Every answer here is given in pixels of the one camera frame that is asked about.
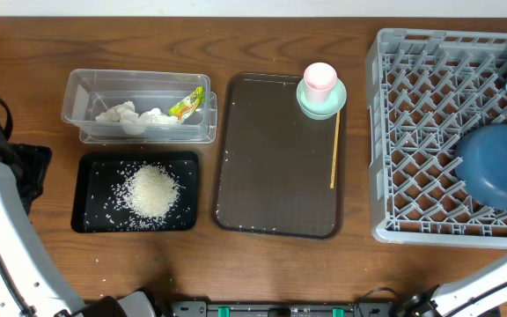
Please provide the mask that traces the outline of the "green yellow snack wrapper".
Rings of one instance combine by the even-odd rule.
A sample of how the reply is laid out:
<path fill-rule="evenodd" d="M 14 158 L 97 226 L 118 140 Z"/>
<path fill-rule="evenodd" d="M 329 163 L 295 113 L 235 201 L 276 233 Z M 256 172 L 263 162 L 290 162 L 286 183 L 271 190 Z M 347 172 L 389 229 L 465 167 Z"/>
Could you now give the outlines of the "green yellow snack wrapper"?
<path fill-rule="evenodd" d="M 202 86 L 199 86 L 187 97 L 171 107 L 168 114 L 171 117 L 176 117 L 179 123 L 183 123 L 203 102 L 204 90 Z"/>

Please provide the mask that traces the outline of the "pink plastic cup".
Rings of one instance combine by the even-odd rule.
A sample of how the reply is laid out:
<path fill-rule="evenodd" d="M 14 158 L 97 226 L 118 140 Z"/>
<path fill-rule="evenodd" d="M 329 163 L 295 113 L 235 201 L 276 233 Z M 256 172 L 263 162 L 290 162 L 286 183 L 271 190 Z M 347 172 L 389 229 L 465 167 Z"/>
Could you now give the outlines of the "pink plastic cup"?
<path fill-rule="evenodd" d="M 312 63 L 304 72 L 305 97 L 309 102 L 322 104 L 337 81 L 336 70 L 328 63 Z"/>

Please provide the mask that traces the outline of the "white tissue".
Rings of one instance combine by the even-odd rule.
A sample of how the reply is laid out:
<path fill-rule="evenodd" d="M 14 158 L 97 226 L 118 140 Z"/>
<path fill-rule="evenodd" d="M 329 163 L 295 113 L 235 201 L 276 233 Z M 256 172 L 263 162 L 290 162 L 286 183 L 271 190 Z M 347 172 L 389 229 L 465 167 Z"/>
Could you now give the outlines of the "white tissue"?
<path fill-rule="evenodd" d="M 136 106 L 132 101 L 109 108 L 95 118 L 96 122 L 120 123 L 122 129 L 130 135 L 140 135 L 153 125 L 177 125 L 176 116 L 164 114 L 159 108 L 141 114 L 136 112 Z"/>

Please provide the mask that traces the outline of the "dark blue plate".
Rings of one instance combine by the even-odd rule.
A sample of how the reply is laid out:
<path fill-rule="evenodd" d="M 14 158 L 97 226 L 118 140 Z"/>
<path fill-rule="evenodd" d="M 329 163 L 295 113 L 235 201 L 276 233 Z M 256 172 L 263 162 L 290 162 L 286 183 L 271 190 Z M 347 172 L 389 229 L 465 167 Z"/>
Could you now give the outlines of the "dark blue plate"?
<path fill-rule="evenodd" d="M 478 203 L 507 210 L 507 124 L 486 125 L 463 136 L 455 168 L 466 192 Z"/>

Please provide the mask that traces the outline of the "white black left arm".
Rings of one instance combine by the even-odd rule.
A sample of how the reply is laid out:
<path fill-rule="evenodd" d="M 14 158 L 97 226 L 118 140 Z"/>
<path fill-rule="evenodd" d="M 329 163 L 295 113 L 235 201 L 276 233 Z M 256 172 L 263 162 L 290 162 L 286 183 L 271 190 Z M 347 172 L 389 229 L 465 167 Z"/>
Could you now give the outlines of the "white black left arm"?
<path fill-rule="evenodd" d="M 12 144 L 12 117 L 0 122 L 0 315 L 145 316 L 158 315 L 143 290 L 87 304 L 51 260 L 28 217 L 43 192 L 52 151 L 45 146 Z"/>

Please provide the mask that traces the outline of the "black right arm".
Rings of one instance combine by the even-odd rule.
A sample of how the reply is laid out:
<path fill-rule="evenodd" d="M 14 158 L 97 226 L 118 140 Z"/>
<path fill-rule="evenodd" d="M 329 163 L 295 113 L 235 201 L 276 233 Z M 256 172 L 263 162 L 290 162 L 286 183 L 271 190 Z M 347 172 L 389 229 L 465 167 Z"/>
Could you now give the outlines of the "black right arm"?
<path fill-rule="evenodd" d="M 507 255 L 457 282 L 419 293 L 389 313 L 395 317 L 480 316 L 507 302 Z"/>

